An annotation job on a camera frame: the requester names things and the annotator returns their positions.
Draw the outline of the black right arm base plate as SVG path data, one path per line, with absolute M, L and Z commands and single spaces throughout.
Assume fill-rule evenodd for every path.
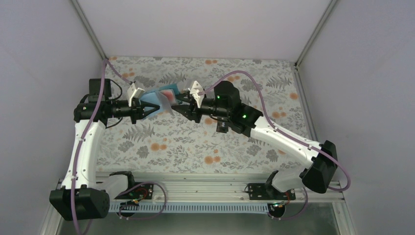
M 295 200 L 295 191 L 289 190 L 280 192 L 272 186 L 267 186 L 265 183 L 249 183 L 244 188 L 244 192 L 248 194 L 250 200 Z

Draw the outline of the blue card holder wallet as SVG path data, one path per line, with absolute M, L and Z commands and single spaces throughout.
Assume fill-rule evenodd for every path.
M 167 89 L 172 89 L 174 91 L 174 93 L 175 93 L 175 96 L 180 94 L 177 84 L 170 84 L 170 85 L 166 85 L 166 86 L 163 86 L 163 87 L 160 87 L 160 88 L 151 90 L 149 92 L 146 92 L 140 98 L 140 101 L 146 101 L 146 102 L 149 102 L 149 103 L 153 103 L 153 104 L 160 105 L 160 101 L 157 98 L 156 91 L 167 90 Z M 165 111 L 163 111 L 161 109 L 161 107 L 160 107 L 160 109 L 158 111 L 156 111 L 153 114 L 149 115 L 145 119 L 152 118 L 152 117 L 154 117 L 154 116 L 156 116 L 156 115 L 158 115 L 160 113 L 163 113 L 163 112 L 165 112 Z

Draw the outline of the white card with red circle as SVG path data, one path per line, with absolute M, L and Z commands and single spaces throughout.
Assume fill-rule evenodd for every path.
M 179 104 L 174 91 L 172 89 L 156 91 L 156 95 L 160 101 L 161 109 L 173 116 L 172 107 Z

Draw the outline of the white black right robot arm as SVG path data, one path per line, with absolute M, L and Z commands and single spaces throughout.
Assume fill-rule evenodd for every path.
M 335 144 L 308 140 L 268 120 L 262 111 L 244 104 L 239 90 L 229 81 L 222 81 L 213 89 L 213 98 L 198 95 L 199 89 L 198 82 L 193 82 L 190 91 L 176 96 L 182 104 L 172 109 L 195 123 L 199 123 L 202 116 L 214 118 L 217 132 L 226 133 L 231 129 L 267 143 L 299 163 L 294 169 L 276 170 L 270 175 L 265 186 L 270 199 L 278 199 L 284 192 L 302 187 L 326 193 L 337 169 Z

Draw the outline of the black credit card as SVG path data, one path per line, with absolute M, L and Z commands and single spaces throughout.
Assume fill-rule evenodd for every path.
M 228 124 L 226 122 L 217 122 L 216 132 L 218 133 L 227 133 L 229 131 Z

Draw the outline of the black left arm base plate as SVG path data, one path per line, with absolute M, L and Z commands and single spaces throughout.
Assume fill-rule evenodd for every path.
M 153 196 L 154 184 L 151 182 L 135 183 L 133 189 L 115 197 L 117 200 L 150 200 Z

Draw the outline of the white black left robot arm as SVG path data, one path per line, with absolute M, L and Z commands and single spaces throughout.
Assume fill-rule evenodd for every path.
M 110 202 L 119 196 L 130 198 L 136 183 L 130 171 L 111 173 L 103 183 L 96 181 L 99 144 L 108 119 L 130 118 L 132 124 L 160 109 L 141 101 L 136 92 L 127 100 L 112 98 L 110 79 L 90 79 L 89 94 L 74 109 L 75 140 L 70 164 L 61 187 L 51 191 L 49 201 L 66 221 L 99 219 L 107 216 Z

